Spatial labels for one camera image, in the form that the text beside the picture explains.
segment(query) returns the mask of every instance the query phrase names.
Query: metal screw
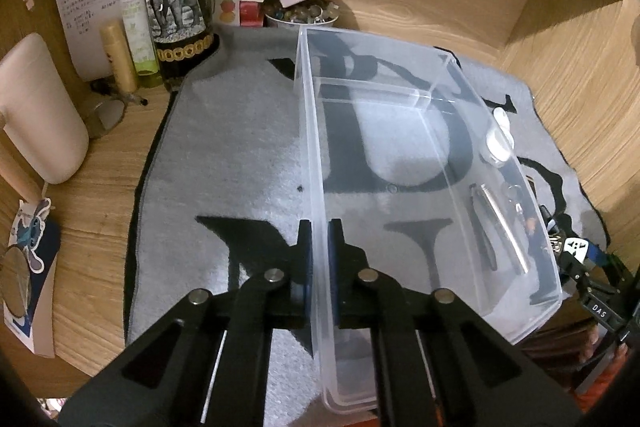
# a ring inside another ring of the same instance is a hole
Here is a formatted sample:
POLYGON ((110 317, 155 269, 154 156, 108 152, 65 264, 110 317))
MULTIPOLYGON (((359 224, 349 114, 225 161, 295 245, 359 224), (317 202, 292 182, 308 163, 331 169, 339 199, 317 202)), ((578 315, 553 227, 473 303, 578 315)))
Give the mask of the metal screw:
POLYGON ((209 292, 203 290, 202 288, 198 288, 197 290, 191 290, 189 292, 189 302, 191 304, 203 304, 207 302, 209 299, 209 292))
POLYGON ((378 272, 372 268, 363 268, 358 272, 358 279, 363 282, 373 282, 378 279, 378 272))
POLYGON ((284 272, 279 268, 270 268, 264 273, 264 278, 269 282, 280 282, 284 278, 284 272))
POLYGON ((433 293, 433 296, 440 304, 451 304, 454 300, 456 300, 456 294, 448 288, 440 288, 439 290, 436 290, 433 293))

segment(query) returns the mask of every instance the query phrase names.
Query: wooden surface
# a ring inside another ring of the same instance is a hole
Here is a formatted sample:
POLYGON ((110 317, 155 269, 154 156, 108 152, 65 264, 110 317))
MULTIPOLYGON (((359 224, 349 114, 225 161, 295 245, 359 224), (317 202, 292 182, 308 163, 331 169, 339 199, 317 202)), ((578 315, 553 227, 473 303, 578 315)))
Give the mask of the wooden surface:
MULTIPOLYGON (((81 102, 86 86, 70 63, 54 0, 35 0, 32 13, 21 0, 0 1, 12 7, 0 27, 0 54, 38 31, 72 99, 81 102)), ((604 210, 614 247, 639 260, 640 59, 632 44, 638 0, 338 1, 343 26, 446 46, 526 80, 543 121, 604 210)), ((638 42, 637 22, 635 34, 638 42)), ((91 144, 78 174, 49 191, 53 216, 63 225, 56 351, 89 375, 124 346, 122 282, 133 190, 168 99, 162 88, 147 96, 149 106, 130 107, 122 124, 91 144)), ((0 238, 7 237, 16 209, 17 195, 0 180, 0 238)))

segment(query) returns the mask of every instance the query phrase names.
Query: elephant label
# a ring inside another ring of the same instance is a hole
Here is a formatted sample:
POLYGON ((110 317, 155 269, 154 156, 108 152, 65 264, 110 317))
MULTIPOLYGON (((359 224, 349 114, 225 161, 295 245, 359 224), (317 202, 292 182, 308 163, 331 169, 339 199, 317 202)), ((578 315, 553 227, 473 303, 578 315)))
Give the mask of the elephant label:
POLYGON ((206 31, 198 0, 146 0, 156 44, 177 44, 206 31))

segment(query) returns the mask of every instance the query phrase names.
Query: white paper note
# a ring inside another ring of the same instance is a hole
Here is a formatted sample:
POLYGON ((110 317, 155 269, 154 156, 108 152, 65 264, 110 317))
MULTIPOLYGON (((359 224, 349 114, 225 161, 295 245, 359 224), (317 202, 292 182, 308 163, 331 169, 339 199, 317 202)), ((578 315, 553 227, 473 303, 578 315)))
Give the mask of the white paper note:
POLYGON ((122 18, 119 0, 56 0, 66 44, 78 76, 85 81, 110 76, 100 26, 122 18))

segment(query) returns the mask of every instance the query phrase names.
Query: bowl of stones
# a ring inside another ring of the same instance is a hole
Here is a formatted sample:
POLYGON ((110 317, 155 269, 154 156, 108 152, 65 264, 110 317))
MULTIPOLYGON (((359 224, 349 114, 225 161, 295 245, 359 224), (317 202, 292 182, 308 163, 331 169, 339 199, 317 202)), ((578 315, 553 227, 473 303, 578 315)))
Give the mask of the bowl of stones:
POLYGON ((338 5, 331 1, 310 0, 287 8, 274 5, 264 7, 267 26, 277 28, 300 28, 302 25, 334 25, 339 15, 338 5))

